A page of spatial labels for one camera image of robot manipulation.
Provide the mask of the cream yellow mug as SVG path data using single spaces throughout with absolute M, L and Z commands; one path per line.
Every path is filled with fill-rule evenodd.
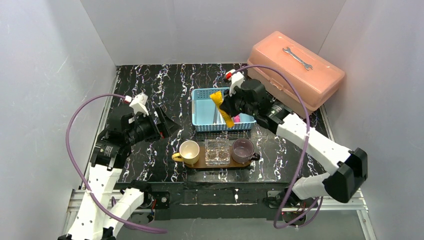
M 198 162 L 200 155 L 200 146 L 193 140 L 184 141 L 177 153 L 174 153 L 171 158 L 176 162 L 184 162 L 186 165 L 194 165 Z

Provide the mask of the yellow toothpaste tube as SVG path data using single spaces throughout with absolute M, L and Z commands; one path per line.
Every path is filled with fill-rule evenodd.
M 217 91 L 212 93 L 210 96 L 210 99 L 214 102 L 215 106 L 217 107 L 223 121 L 225 122 L 226 126 L 228 128 L 232 128 L 235 126 L 235 123 L 233 119 L 230 117 L 229 114 L 227 114 L 225 111 L 223 111 L 220 107 L 223 104 L 224 98 L 221 91 Z

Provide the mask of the light blue plastic basket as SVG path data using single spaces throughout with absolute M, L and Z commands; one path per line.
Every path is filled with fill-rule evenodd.
M 238 131 L 251 130 L 256 120 L 247 114 L 241 113 L 241 122 L 235 123 L 234 127 L 228 128 L 221 119 L 221 124 L 214 124 L 214 112 L 216 105 L 211 100 L 210 95 L 217 91 L 222 93 L 227 87 L 218 88 L 198 88 L 191 92 L 192 125 L 197 132 L 216 132 L 216 131 Z

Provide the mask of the brown wooden oval tray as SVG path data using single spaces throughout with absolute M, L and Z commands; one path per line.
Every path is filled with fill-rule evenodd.
M 186 166 L 188 168 L 191 169 L 218 169 L 218 168 L 246 168 L 249 167 L 251 165 L 251 163 L 253 162 L 252 160 L 249 160 L 246 163 L 238 163 L 236 161 L 234 161 L 233 157 L 230 157 L 230 163 L 229 164 L 215 164 L 215 165 L 210 165 L 206 163 L 206 150 L 204 146 L 200 146 L 199 147 L 200 152 L 199 152 L 199 159 L 195 164 L 187 164 Z

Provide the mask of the purple translucent cup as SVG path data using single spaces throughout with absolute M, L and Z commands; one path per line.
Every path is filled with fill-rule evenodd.
M 251 161 L 259 161 L 261 155 L 255 152 L 255 146 L 246 138 L 240 138 L 233 142 L 231 157 L 239 164 L 247 164 Z

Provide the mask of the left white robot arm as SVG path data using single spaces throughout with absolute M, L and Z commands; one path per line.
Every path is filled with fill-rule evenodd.
M 166 234 L 163 228 L 140 225 L 129 221 L 132 213 L 151 196 L 151 184 L 134 180 L 124 189 L 122 197 L 109 209 L 112 193 L 132 146 L 140 142 L 153 143 L 172 136 L 180 126 L 163 109 L 153 112 L 120 106 L 109 117 L 109 123 L 97 137 L 88 168 L 82 173 L 71 151 L 66 130 L 65 145 L 71 163 L 81 176 L 85 192 L 73 224 L 61 240 L 115 240 L 124 226 L 151 233 Z

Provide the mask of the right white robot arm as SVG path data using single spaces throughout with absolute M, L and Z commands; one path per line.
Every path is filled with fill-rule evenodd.
M 289 196 L 292 203 L 315 197 L 348 203 L 368 177 L 368 156 L 364 150 L 339 145 L 307 126 L 296 113 L 273 100 L 256 79 L 225 90 L 219 108 L 231 117 L 252 116 L 261 127 L 298 147 L 306 147 L 306 153 L 325 169 L 320 175 L 294 178 Z

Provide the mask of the pink toothpaste tube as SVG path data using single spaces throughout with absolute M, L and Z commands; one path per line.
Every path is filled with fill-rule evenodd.
M 233 120 L 234 123 L 240 123 L 241 122 L 241 118 L 240 118 L 239 115 L 233 117 L 232 120 Z

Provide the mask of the grey toothbrush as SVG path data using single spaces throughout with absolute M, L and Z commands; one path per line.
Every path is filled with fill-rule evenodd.
M 213 117 L 213 123 L 214 124 L 221 124 L 221 117 L 220 117 L 219 109 L 216 107 L 214 110 L 214 117 Z

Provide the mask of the silver open-end wrench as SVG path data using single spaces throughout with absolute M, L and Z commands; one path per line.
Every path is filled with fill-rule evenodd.
M 313 66 L 312 66 L 311 64 L 308 64 L 308 63 L 304 62 L 304 61 L 303 61 L 300 57 L 298 57 L 297 55 L 295 55 L 295 54 L 291 51 L 291 49 L 290 49 L 289 47 L 287 47 L 287 48 L 283 48 L 282 50 L 283 50 L 285 53 L 287 53 L 287 54 L 289 54 L 290 56 L 292 56 L 292 57 L 293 57 L 295 60 L 297 60 L 299 63 L 301 63 L 307 71 L 309 71 L 309 70 L 312 70 L 312 69 L 313 69 Z

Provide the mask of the pink plastic toolbox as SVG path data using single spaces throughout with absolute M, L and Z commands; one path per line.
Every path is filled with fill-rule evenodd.
M 313 69 L 305 67 L 291 51 Z M 300 117 L 320 108 L 340 87 L 345 72 L 279 31 L 255 44 L 247 60 L 247 75 L 259 80 L 289 111 Z

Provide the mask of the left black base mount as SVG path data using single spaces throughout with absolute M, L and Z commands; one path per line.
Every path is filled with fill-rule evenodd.
M 168 191 L 148 192 L 144 197 L 144 202 L 137 210 L 162 210 L 168 209 L 170 205 L 171 194 Z

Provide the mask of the aluminium frame rail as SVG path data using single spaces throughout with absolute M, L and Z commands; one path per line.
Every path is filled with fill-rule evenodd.
M 160 189 L 155 192 L 170 192 L 169 208 L 176 209 L 171 206 L 248 206 L 248 207 L 267 207 L 269 209 L 277 209 L 279 200 L 282 196 L 278 196 L 280 190 L 265 190 L 264 188 L 248 188 L 237 189 L 234 187 L 227 188 L 206 188 L 206 189 Z M 70 209 L 77 209 L 81 205 L 84 195 L 83 190 L 76 190 L 71 195 L 69 204 Z M 320 200 L 314 203 L 313 199 L 301 200 L 295 206 L 287 203 L 283 208 L 283 212 L 296 212 L 306 210 L 310 206 L 312 210 L 318 208 Z M 322 211 L 338 211 L 338 210 L 368 210 L 368 206 L 363 198 L 361 191 L 354 194 L 348 203 L 340 203 L 331 197 L 323 197 L 321 205 Z

